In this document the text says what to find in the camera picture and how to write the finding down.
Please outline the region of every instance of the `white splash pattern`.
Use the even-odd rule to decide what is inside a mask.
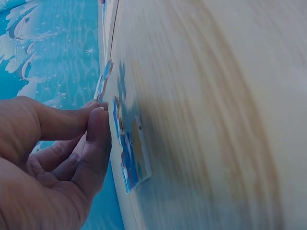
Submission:
[[[53,108],[82,107],[100,76],[97,0],[26,0],[1,14],[17,1],[25,2],[0,0],[0,98],[24,95]],[[33,152],[51,143],[41,141]],[[124,229],[111,167],[82,229]]]

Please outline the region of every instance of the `wood grain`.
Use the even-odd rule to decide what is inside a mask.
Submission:
[[[306,21],[304,0],[119,2],[106,98],[153,168],[125,194],[112,128],[126,229],[306,229]]]

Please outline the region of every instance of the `knuckle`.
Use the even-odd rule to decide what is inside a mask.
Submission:
[[[97,170],[91,162],[86,161],[84,159],[81,159],[79,161],[78,168],[82,171],[87,171],[87,172],[92,173],[94,175],[100,175],[99,170]]]

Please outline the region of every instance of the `skin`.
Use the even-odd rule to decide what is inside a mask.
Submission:
[[[57,140],[30,155],[40,140]],[[64,111],[0,100],[0,229],[80,229],[111,151],[108,104]]]

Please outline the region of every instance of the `finger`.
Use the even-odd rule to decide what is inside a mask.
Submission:
[[[70,140],[85,132],[96,100],[83,109],[65,111],[27,97],[0,101],[0,156],[20,165],[39,140]]]
[[[105,111],[109,111],[109,102],[99,103],[98,107],[103,107]]]
[[[94,109],[89,117],[86,144],[71,181],[89,199],[101,189],[111,152],[108,111]]]
[[[59,181],[71,180],[83,153],[85,142],[86,134],[82,136],[71,155],[52,172]]]
[[[81,136],[72,140],[58,140],[48,148],[32,153],[41,167],[50,172],[64,162],[78,144]]]
[[[97,101],[79,110],[59,110],[32,100],[39,121],[41,140],[69,140],[85,132],[90,112],[98,107]]]

